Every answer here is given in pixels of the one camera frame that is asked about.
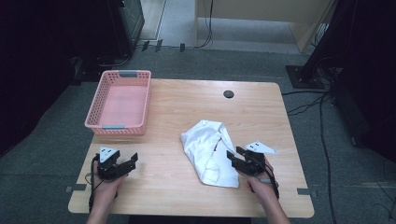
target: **wooden desk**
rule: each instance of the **wooden desk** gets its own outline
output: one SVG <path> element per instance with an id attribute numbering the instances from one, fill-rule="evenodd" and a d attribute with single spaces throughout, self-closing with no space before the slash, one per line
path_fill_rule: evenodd
<path id="1" fill-rule="evenodd" d="M 314 208 L 290 129 L 279 87 L 275 83 L 152 79 L 148 126 L 144 136 L 117 140 L 95 136 L 78 177 L 85 174 L 100 146 L 120 150 L 118 162 L 138 153 L 136 169 L 125 179 L 114 214 L 264 217 L 256 197 L 240 177 L 239 189 L 202 184 L 184 154 L 180 135 L 201 119 L 221 121 L 235 146 L 259 140 L 276 149 L 267 155 L 275 168 L 280 202 L 288 217 L 312 217 Z M 233 99 L 223 96 L 233 91 Z M 90 187 L 74 191 L 73 213 L 88 213 Z"/>
<path id="2" fill-rule="evenodd" d="M 328 17 L 334 0 L 213 0 L 212 18 L 287 21 L 301 52 Z M 209 18 L 212 0 L 195 0 L 195 46 L 198 18 Z"/>

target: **table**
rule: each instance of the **table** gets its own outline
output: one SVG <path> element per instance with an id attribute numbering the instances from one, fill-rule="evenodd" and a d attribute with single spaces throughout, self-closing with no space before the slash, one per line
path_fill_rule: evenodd
<path id="1" fill-rule="evenodd" d="M 234 98 L 223 96 L 233 91 Z M 119 189 L 112 213 L 130 215 L 264 217 L 256 197 L 245 187 L 228 189 L 202 184 L 184 154 L 180 135 L 201 119 L 225 124 L 234 146 L 261 141 L 279 154 L 267 155 L 275 168 L 280 203 L 288 217 L 312 217 L 314 208 L 294 143 L 280 89 L 275 83 L 152 79 L 148 126 L 143 136 L 94 136 L 78 177 L 85 174 L 100 146 L 120 151 L 118 163 L 136 152 L 136 169 Z M 72 213 L 88 213 L 91 188 L 75 190 Z"/>
<path id="2" fill-rule="evenodd" d="M 213 0 L 212 18 L 287 21 L 300 52 L 324 21 L 330 21 L 336 0 Z M 195 0 L 195 46 L 198 18 L 209 18 L 212 0 Z"/>

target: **pink plastic basket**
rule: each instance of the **pink plastic basket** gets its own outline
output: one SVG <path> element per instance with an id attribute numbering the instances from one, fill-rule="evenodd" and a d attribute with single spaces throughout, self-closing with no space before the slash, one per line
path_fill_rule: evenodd
<path id="1" fill-rule="evenodd" d="M 149 110 L 150 71 L 105 71 L 85 126 L 97 135 L 143 135 Z"/>

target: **basket handle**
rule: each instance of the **basket handle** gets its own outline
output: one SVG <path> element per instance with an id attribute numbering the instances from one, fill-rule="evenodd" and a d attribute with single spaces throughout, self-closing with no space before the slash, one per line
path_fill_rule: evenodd
<path id="1" fill-rule="evenodd" d="M 120 77 L 137 77 L 137 70 L 120 70 Z"/>
<path id="2" fill-rule="evenodd" d="M 105 130 L 120 130 L 125 129 L 124 125 L 102 125 L 102 129 Z"/>

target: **human arm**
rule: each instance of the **human arm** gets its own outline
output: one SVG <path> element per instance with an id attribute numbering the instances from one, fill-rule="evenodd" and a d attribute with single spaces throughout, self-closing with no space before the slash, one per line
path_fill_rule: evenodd
<path id="1" fill-rule="evenodd" d="M 97 161 L 93 165 L 93 173 L 97 174 Z M 122 180 L 127 175 L 124 175 L 112 182 L 105 182 L 97 175 L 94 175 L 93 184 L 95 185 L 95 190 L 93 192 L 94 200 L 93 207 L 88 217 L 87 224 L 102 224 L 106 223 L 107 217 L 113 207 L 114 198 L 117 194 L 118 188 Z"/>
<path id="2" fill-rule="evenodd" d="M 265 159 L 265 164 L 268 165 L 267 171 L 269 174 L 273 175 L 273 168 L 267 159 Z M 247 187 L 253 189 L 256 193 L 256 197 L 262 205 L 265 215 L 267 215 L 268 223 L 290 223 L 275 195 L 273 185 L 271 183 L 262 183 L 260 181 L 260 179 L 269 178 L 267 173 L 261 173 L 257 176 L 245 175 L 241 172 L 238 173 L 247 179 Z"/>

